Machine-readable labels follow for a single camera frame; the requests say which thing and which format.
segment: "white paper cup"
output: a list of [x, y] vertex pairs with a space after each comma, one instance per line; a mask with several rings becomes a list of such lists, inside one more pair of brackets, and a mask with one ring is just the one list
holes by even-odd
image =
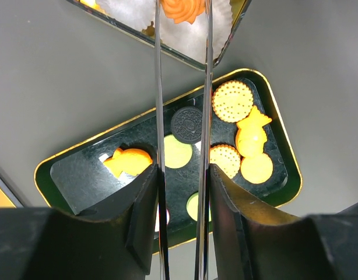
[[[217, 58], [226, 43], [232, 28], [232, 11], [229, 0], [213, 0], [213, 57]], [[175, 24], [160, 12], [160, 37], [162, 42], [200, 63], [205, 63], [208, 17], [204, 12], [193, 24]]]
[[96, 0], [106, 14], [117, 21], [142, 31], [155, 19], [155, 0]]

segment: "orange fish-shaped cookie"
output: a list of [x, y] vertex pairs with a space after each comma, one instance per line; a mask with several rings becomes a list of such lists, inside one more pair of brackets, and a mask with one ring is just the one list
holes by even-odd
[[122, 150], [121, 148], [115, 150], [113, 156], [104, 161], [104, 165], [116, 178], [119, 178], [123, 171], [132, 176], [137, 176], [152, 163], [152, 158], [144, 150]]
[[271, 121], [271, 118], [253, 106], [249, 116], [237, 123], [236, 148], [241, 156], [253, 158], [263, 153], [263, 146], [267, 142], [267, 134], [263, 126]]

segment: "snack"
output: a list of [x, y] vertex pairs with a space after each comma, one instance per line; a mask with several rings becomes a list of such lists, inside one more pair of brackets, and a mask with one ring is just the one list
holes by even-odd
[[213, 95], [214, 113], [228, 123], [245, 118], [253, 106], [253, 94], [242, 82], [231, 80], [222, 84]]
[[[198, 192], [192, 194], [187, 201], [187, 212], [189, 216], [197, 222], [198, 216]], [[212, 221], [212, 214], [209, 209], [209, 222]]]
[[98, 4], [96, 4], [96, 0], [80, 0], [82, 4], [85, 4], [86, 6], [95, 9], [99, 12], [104, 12]]
[[174, 135], [164, 138], [165, 165], [169, 168], [181, 168], [192, 158], [192, 146], [179, 142]]
[[210, 163], [215, 163], [231, 179], [240, 168], [240, 155], [237, 150], [228, 145], [218, 145], [210, 149]]
[[96, 4], [107, 15], [139, 32], [155, 19], [155, 0], [96, 0]]
[[241, 162], [241, 174], [253, 184], [266, 182], [272, 175], [273, 164], [270, 157], [262, 153], [256, 157], [245, 157]]
[[235, 142], [241, 156], [253, 158], [263, 153], [263, 146], [267, 142], [267, 134], [263, 126], [271, 121], [271, 118], [262, 114], [256, 106], [253, 106], [249, 116], [237, 123], [239, 130]]
[[[213, 0], [213, 58], [219, 57], [232, 29], [232, 11], [229, 0]], [[163, 9], [160, 12], [160, 37], [170, 48], [202, 64], [205, 63], [208, 16], [206, 12], [196, 17], [193, 24], [175, 24]]]
[[202, 112], [194, 106], [180, 108], [171, 119], [171, 132], [180, 142], [195, 144], [201, 141]]
[[161, 0], [163, 11], [174, 23], [193, 24], [197, 16], [205, 11], [205, 0]]
[[112, 157], [104, 161], [110, 172], [119, 178], [122, 171], [137, 176], [153, 163], [149, 154], [140, 149], [115, 150]]

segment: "orange bear-shaped cookie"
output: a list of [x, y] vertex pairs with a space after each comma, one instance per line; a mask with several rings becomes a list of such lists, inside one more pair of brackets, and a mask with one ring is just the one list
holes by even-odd
[[267, 142], [263, 126], [271, 121], [271, 118], [253, 106], [249, 116], [237, 123], [236, 148], [241, 156], [253, 158], [263, 153], [264, 143]]

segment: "gray table surface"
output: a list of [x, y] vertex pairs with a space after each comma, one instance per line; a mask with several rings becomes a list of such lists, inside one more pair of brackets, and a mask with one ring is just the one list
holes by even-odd
[[[33, 183], [41, 160], [154, 106], [152, 65], [152, 48], [65, 0], [0, 1], [0, 175], [25, 204], [45, 205]], [[203, 83], [168, 56], [162, 67], [166, 100]], [[241, 67], [269, 79], [304, 177], [282, 209], [356, 203], [358, 0], [253, 0], [215, 76]], [[192, 279], [194, 243], [170, 262], [173, 279]]]

